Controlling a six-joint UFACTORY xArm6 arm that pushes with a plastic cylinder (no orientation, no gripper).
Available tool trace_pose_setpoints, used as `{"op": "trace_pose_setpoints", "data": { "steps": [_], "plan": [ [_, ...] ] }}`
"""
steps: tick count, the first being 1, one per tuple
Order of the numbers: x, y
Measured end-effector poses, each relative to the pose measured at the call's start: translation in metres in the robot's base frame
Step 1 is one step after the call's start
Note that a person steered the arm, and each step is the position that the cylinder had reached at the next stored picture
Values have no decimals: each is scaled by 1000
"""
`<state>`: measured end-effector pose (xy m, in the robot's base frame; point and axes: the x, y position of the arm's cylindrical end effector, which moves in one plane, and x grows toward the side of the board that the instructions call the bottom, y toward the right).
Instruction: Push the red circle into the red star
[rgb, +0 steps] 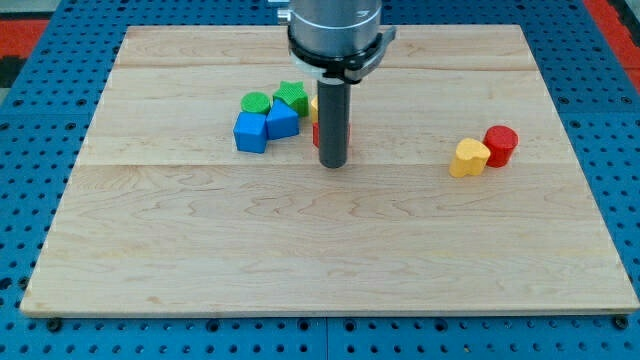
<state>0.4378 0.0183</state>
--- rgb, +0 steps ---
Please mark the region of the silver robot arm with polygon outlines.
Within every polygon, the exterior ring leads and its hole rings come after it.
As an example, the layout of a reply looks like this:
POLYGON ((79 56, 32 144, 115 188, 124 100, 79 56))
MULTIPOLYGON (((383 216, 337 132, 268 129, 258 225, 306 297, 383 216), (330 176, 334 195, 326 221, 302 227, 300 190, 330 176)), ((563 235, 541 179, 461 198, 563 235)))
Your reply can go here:
POLYGON ((380 0, 275 1, 293 64, 328 85, 355 85, 381 64, 397 28, 381 29, 380 0))

